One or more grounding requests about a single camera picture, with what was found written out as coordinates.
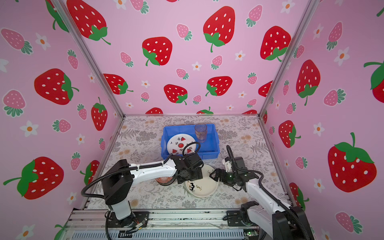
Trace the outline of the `watermelon pattern plate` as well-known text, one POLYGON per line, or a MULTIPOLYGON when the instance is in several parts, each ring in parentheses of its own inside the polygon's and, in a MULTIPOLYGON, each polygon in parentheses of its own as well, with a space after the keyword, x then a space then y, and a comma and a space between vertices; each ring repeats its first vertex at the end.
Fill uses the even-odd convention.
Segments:
POLYGON ((177 134, 169 139, 167 142, 167 151, 169 154, 182 155, 183 151, 185 154, 193 153, 197 149, 197 144, 189 145, 185 150, 184 148, 195 142, 195 139, 188 134, 177 134))

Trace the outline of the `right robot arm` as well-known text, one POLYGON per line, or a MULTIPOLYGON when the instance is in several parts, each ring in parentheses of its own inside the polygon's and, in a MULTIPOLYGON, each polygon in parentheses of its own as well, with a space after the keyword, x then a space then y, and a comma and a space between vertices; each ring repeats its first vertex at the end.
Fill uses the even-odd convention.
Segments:
POLYGON ((210 178, 216 182, 244 190, 256 204, 244 207, 245 222, 261 228, 273 240, 313 240, 314 235, 304 210, 283 203, 262 183, 264 175, 255 170, 228 172, 215 169, 210 178))

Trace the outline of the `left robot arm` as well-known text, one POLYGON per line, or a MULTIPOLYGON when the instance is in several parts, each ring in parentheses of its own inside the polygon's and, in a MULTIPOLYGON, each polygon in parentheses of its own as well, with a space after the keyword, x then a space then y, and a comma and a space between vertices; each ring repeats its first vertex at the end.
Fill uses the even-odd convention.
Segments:
POLYGON ((165 160, 151 164, 128 164, 118 161, 102 180, 105 204, 113 214, 113 220, 132 222, 134 214, 128 200, 131 187, 157 178, 170 177, 182 184, 203 178, 203 160, 197 153, 185 156, 169 155, 165 160))

